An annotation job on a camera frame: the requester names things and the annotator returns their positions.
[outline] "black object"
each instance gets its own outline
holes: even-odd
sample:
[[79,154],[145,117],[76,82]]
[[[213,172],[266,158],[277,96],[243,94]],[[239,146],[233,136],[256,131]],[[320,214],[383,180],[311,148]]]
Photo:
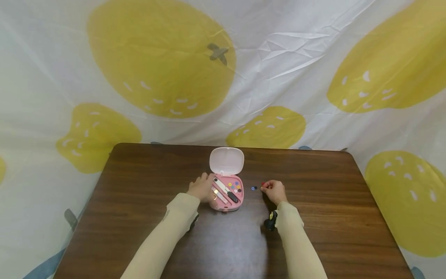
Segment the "black object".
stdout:
[[233,201],[233,202],[235,202],[235,203],[238,203],[239,202],[239,199],[237,199],[237,197],[234,195],[234,193],[233,192],[228,192],[228,193],[226,193],[227,194],[227,196]]
[[197,221],[199,215],[200,215],[200,214],[197,214],[197,216],[195,217],[195,219],[194,219],[194,221],[192,222],[192,224],[190,224],[189,231],[190,231],[191,229],[194,228],[194,226],[195,226],[195,222]]
[[263,222],[263,225],[265,226],[266,229],[273,232],[276,229],[276,220],[277,220],[277,211],[273,210],[269,215],[269,219],[266,219],[265,222]]

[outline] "pink sewing kit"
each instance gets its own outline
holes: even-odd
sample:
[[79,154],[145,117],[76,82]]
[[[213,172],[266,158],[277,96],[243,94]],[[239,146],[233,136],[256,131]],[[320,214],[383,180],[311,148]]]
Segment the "pink sewing kit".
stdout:
[[243,203],[243,183],[236,174],[243,169],[245,156],[243,152],[234,147],[219,147],[211,152],[209,166],[216,174],[212,182],[218,211],[229,212],[239,209]]

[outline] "wooden table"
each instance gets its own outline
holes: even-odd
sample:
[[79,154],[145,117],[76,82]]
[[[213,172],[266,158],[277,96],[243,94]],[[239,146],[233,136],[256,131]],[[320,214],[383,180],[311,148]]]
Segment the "wooden table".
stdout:
[[[191,180],[210,172],[214,147],[118,144],[105,166],[55,278],[119,278]],[[352,156],[339,151],[242,148],[242,207],[202,204],[162,278],[286,278],[280,236],[265,231],[273,204],[258,189],[281,180],[330,279],[412,278]]]

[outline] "sleeve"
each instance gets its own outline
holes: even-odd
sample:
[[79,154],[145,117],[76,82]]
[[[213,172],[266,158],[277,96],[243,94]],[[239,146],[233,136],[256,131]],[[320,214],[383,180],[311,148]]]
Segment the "sleeve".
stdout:
[[195,220],[200,200],[178,194],[168,205],[163,220],[139,247],[121,279],[158,279],[178,241]]
[[285,250],[290,279],[326,279],[324,267],[303,228],[297,208],[287,202],[277,207],[276,227]]

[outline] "open lid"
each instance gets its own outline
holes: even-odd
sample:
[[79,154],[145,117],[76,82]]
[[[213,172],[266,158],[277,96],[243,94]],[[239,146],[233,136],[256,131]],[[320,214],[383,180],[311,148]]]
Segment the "open lid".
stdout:
[[219,175],[236,175],[243,169],[245,155],[234,147],[219,147],[211,152],[209,166]]

